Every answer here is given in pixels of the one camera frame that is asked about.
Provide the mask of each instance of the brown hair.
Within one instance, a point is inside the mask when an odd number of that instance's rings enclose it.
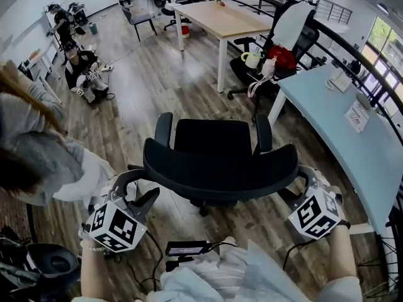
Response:
[[[45,117],[50,127],[60,133],[62,130],[51,110],[24,92],[18,84],[18,76],[15,78],[13,76],[5,68],[0,69],[0,93],[14,95],[30,104],[32,108]],[[35,193],[36,186],[41,181],[41,178],[21,158],[6,149],[0,148],[0,165],[4,168],[0,174],[1,189],[12,196],[16,196],[20,192],[26,194]]]

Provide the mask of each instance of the light blue tabletop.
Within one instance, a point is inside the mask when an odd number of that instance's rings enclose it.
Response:
[[[403,146],[373,109],[364,130],[354,130],[344,114],[358,90],[350,86],[344,94],[336,88],[330,91],[325,81],[334,69],[326,65],[278,83],[331,149],[358,193],[370,223],[381,233],[402,180]]]

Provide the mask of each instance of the red bag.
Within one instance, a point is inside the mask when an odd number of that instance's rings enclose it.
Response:
[[[268,51],[268,58],[277,58],[276,71],[287,71],[297,69],[297,60],[291,51],[280,45],[272,46]]]

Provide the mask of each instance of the white pants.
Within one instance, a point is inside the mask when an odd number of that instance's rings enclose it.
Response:
[[[92,103],[95,100],[95,94],[93,92],[93,89],[104,91],[107,88],[108,85],[106,85],[101,80],[101,77],[97,77],[93,81],[88,83],[88,88],[84,91],[84,97],[87,99],[89,103]]]
[[[93,196],[102,196],[106,183],[116,175],[110,164],[91,151],[84,149],[81,166],[84,175],[72,184],[65,184],[53,198],[62,201],[89,200]]]

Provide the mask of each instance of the mug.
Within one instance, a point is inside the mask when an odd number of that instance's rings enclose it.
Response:
[[[254,52],[254,53],[243,53],[241,55],[241,59],[245,62],[245,65],[247,65],[251,69],[255,69],[259,61],[263,58],[263,56],[260,54],[260,52]]]

